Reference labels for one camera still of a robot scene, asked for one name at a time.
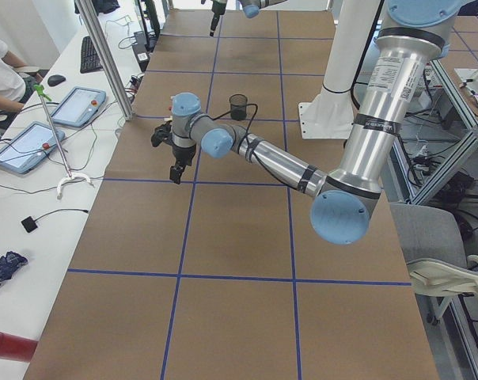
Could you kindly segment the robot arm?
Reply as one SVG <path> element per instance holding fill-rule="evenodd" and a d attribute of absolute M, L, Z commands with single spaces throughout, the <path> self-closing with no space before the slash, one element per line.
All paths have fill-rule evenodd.
<path fill-rule="evenodd" d="M 248 130 L 220 124 L 193 93 L 173 97 L 170 136 L 179 182 L 196 150 L 229 152 L 264 168 L 277 181 L 311 196 L 310 221 L 324 240 L 351 244 L 367 232 L 381 195 L 385 164 L 426 65 L 444 57 L 460 1 L 345 1 L 321 92 L 300 104 L 308 139 L 344 139 L 329 173 L 280 150 Z"/>
<path fill-rule="evenodd" d="M 286 0 L 239 0 L 241 8 L 247 18 L 253 18 L 259 12 L 269 6 L 274 6 L 285 2 Z M 220 21 L 220 17 L 226 12 L 227 0 L 213 0 L 211 10 L 213 17 L 211 20 L 209 36 L 214 36 L 215 30 Z"/>

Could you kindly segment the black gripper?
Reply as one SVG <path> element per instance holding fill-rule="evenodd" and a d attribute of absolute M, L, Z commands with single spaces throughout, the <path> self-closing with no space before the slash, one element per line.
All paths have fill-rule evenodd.
<path fill-rule="evenodd" d="M 185 171 L 185 166 L 192 166 L 192 161 L 196 153 L 196 145 L 182 147 L 174 143 L 172 152 L 176 159 L 176 166 L 170 167 L 169 179 L 173 183 L 180 184 L 181 177 Z"/>

